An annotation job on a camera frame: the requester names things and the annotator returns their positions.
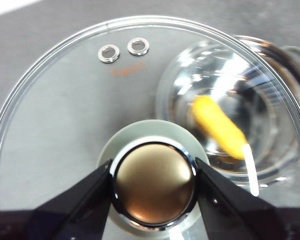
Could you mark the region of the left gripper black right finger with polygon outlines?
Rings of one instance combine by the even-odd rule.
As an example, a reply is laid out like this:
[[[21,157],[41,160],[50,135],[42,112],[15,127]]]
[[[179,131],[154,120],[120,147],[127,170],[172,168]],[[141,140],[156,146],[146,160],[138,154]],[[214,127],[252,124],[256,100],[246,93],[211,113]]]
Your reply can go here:
[[[197,202],[210,240],[300,240],[300,208],[276,207],[195,159]]]

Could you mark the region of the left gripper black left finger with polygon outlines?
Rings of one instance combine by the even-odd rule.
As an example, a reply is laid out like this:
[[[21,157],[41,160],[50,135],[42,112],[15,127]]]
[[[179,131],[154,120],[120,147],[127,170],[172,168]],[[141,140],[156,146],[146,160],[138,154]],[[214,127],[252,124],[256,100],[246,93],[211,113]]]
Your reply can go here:
[[[0,211],[0,240],[100,240],[111,205],[108,160],[35,209]]]

